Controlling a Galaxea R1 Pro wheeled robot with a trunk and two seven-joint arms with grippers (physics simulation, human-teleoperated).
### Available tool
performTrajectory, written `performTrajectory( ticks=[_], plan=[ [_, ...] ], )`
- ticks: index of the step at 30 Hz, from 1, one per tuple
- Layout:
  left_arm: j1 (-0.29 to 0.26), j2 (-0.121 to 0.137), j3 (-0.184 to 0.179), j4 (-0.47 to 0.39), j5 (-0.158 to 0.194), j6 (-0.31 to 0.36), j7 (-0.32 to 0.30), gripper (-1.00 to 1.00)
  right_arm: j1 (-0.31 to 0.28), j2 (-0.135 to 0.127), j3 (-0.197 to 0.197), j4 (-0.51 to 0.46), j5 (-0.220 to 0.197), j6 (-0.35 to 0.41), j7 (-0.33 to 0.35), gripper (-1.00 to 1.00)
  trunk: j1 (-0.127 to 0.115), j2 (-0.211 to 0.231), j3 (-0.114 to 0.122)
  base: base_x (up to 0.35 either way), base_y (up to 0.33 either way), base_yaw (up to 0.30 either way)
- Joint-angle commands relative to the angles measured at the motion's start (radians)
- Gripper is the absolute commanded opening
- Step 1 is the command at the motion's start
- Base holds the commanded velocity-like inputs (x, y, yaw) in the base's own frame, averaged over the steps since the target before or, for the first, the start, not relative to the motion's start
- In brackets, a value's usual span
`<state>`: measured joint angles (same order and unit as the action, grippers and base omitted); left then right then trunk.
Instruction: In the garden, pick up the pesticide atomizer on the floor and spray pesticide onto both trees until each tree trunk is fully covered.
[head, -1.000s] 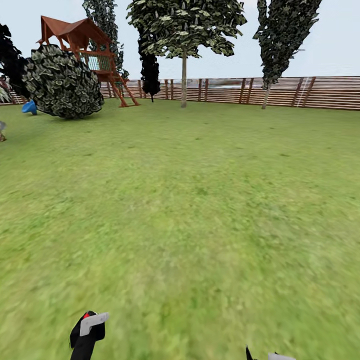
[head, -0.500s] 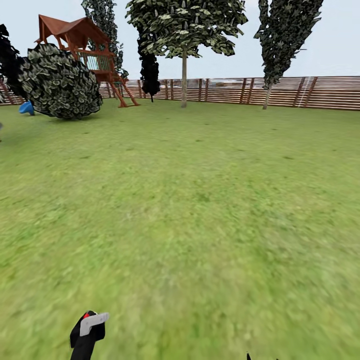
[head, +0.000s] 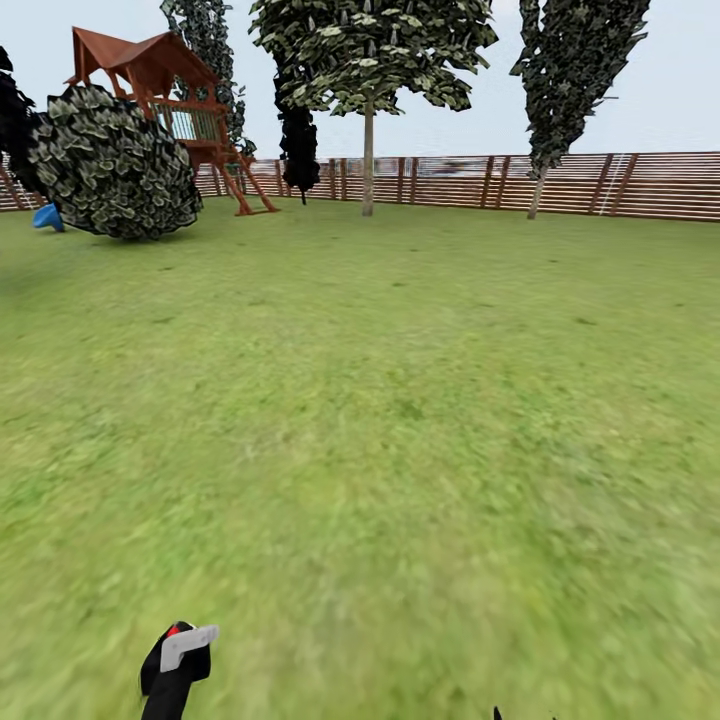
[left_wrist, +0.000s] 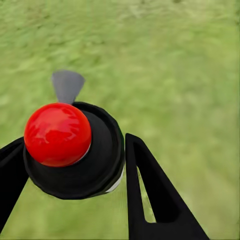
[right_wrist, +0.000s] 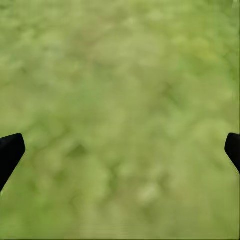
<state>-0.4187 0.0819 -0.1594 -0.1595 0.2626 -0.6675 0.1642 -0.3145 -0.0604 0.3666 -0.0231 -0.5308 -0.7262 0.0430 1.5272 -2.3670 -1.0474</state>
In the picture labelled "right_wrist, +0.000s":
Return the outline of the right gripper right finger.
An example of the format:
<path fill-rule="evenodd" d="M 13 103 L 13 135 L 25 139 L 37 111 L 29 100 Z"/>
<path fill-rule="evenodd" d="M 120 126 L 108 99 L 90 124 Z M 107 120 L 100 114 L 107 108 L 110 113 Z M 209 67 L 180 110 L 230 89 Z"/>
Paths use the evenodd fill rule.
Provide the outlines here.
<path fill-rule="evenodd" d="M 240 172 L 240 134 L 229 133 L 224 150 Z"/>

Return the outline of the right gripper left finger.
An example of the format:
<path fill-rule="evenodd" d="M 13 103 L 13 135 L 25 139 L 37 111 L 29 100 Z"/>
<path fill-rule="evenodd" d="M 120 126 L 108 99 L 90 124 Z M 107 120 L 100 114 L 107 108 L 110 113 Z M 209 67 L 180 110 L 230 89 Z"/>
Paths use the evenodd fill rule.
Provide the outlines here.
<path fill-rule="evenodd" d="M 21 133 L 0 138 L 0 192 L 26 151 Z"/>

